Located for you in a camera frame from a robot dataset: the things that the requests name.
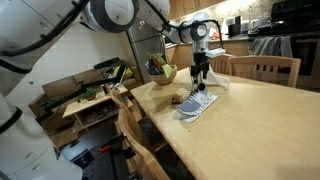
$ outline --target shoe lace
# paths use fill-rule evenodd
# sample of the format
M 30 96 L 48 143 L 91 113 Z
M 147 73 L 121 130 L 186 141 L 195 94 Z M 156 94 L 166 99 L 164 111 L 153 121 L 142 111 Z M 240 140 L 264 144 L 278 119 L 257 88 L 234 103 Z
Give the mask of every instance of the shoe lace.
M 187 97 L 186 101 L 188 101 L 191 104 L 195 103 L 196 101 L 194 100 L 194 98 L 196 97 L 198 92 L 199 92 L 198 90 L 191 91 L 191 93 Z

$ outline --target wall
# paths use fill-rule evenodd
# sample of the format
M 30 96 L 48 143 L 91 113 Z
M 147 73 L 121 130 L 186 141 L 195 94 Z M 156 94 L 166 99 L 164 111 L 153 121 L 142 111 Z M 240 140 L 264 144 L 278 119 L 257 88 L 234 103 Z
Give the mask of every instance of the wall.
M 272 4 L 283 0 L 226 0 L 204 10 L 210 15 L 210 18 L 218 20 L 222 24 L 228 17 L 242 16 L 242 19 L 253 20 L 270 16 Z M 193 14 L 179 19 L 179 22 L 190 20 Z
M 118 34 L 93 32 L 75 25 L 38 60 L 6 99 L 33 115 L 28 104 L 43 93 L 43 84 L 92 69 L 94 64 L 113 57 L 126 60 L 122 47 Z

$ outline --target bowl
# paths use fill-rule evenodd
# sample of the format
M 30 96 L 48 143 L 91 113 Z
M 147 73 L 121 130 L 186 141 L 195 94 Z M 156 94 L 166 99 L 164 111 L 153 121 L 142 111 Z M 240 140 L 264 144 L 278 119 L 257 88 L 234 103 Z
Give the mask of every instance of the bowl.
M 177 66 L 176 65 L 170 65 L 170 66 L 172 68 L 172 72 L 171 72 L 169 78 L 166 78 L 165 74 L 150 75 L 151 80 L 159 85 L 166 85 L 166 84 L 171 83 L 177 75 Z

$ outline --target wooden shelf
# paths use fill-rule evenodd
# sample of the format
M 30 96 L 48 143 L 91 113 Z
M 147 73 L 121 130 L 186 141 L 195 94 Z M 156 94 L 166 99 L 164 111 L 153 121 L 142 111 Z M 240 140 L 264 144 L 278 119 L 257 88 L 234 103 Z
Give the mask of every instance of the wooden shelf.
M 120 90 L 120 94 L 128 92 L 128 90 L 124 86 L 120 86 L 120 87 L 118 87 L 118 89 Z M 93 101 L 80 102 L 80 103 L 78 103 L 77 101 L 73 102 L 71 104 L 68 104 L 68 106 L 63 114 L 63 118 L 68 117 L 72 114 L 79 113 L 85 109 L 92 108 L 98 104 L 101 104 L 101 103 L 109 101 L 109 100 L 111 100 L 111 97 L 109 94 L 104 94 L 104 92 L 99 92 L 97 94 L 97 98 Z
M 75 129 L 76 131 L 81 131 L 81 130 L 86 129 L 86 128 L 89 128 L 90 126 L 93 126 L 93 125 L 95 125 L 95 124 L 97 124 L 97 123 L 99 123 L 99 122 L 101 122 L 101 121 L 104 121 L 104 120 L 106 120 L 106 119 L 109 119 L 109 118 L 111 118 L 112 116 L 117 115 L 118 113 L 119 113 L 119 110 L 115 110 L 114 112 L 109 113 L 106 117 L 104 117 L 104 118 L 102 118 L 102 119 L 99 119 L 99 120 L 97 119 L 97 120 L 95 120 L 95 121 L 93 121 L 93 122 L 91 122 L 91 123 L 82 122 L 83 125 L 80 124 L 79 120 L 76 120 L 76 121 L 74 122 L 73 127 L 74 127 L 74 129 Z

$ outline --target table top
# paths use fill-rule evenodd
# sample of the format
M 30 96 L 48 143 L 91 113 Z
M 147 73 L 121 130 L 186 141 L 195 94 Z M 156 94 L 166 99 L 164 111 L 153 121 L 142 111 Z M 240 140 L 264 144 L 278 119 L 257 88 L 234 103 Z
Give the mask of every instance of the table top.
M 120 90 L 120 94 L 128 92 L 128 90 L 123 85 L 119 86 L 118 89 Z M 99 93 L 97 93 L 96 99 L 93 101 L 80 102 L 80 103 L 75 101 L 71 104 L 68 104 L 62 117 L 65 118 L 67 116 L 70 116 L 70 115 L 75 114 L 77 112 L 83 111 L 87 108 L 93 107 L 97 104 L 100 104 L 100 103 L 107 101 L 107 100 L 110 100 L 110 99 L 111 99 L 111 97 L 109 94 L 105 94 L 103 91 L 99 92 Z
M 225 77 L 229 89 L 209 87 L 219 98 L 193 123 L 171 105 L 188 95 L 189 69 L 131 93 L 197 179 L 319 179 L 320 94 Z

